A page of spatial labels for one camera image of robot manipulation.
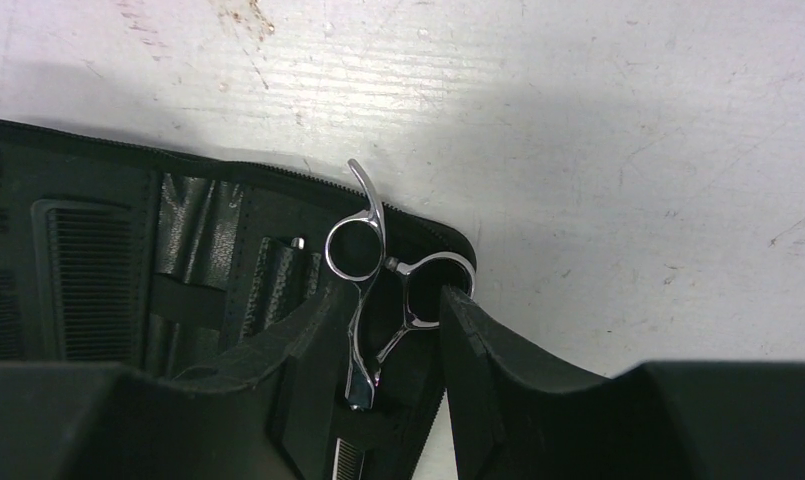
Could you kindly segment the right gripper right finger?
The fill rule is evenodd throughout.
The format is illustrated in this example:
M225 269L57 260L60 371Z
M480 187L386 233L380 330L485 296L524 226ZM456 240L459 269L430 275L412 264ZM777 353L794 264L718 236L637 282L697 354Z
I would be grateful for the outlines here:
M547 401L605 382L495 320L457 287L440 301L440 348L461 479L557 479Z

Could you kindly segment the silver thinning scissors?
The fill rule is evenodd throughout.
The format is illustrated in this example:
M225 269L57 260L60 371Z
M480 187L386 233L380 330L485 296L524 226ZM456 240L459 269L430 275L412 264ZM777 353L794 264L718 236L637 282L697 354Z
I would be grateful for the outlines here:
M323 257L331 272L354 285L358 292L357 304L347 326L348 364L344 398L351 410L365 412L374 407L383 365L402 339L411 332L439 327L435 313L412 301L412 288L423 285L428 274L440 268L442 272L458 274L460 278L454 284L472 294L476 287L476 269L468 258L451 251L438 251L415 263L405 263L389 255L386 214L379 193L356 159L349 159L347 166L365 194L367 207L334 224L326 237ZM396 275L401 282L402 318L390 339L369 358L363 346L364 310L384 272Z

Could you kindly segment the black zippered tool case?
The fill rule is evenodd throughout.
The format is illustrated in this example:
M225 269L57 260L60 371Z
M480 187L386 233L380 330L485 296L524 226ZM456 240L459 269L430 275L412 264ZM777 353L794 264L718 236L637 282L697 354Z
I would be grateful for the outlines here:
M47 356L30 214L40 199L132 210L142 249L137 364ZM451 251L476 267L463 234L382 202L389 255L415 263ZM366 207L358 181L0 120L0 479L190 479L180 434L193 391L177 376L329 286L351 286L358 300L323 248L335 223ZM437 268L412 301L439 321L441 291L461 289L459 278ZM352 314L326 479L409 479L444 397L438 328L402 339L374 407L355 412L344 398ZM380 275L364 314L371 358L401 322L396 275Z

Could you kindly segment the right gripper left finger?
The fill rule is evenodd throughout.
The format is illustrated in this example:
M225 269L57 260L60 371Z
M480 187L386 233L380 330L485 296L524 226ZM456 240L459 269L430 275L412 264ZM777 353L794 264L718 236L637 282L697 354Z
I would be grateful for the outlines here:
M345 327L356 300L353 287L329 286L177 376L193 391L182 406L182 477L328 478Z

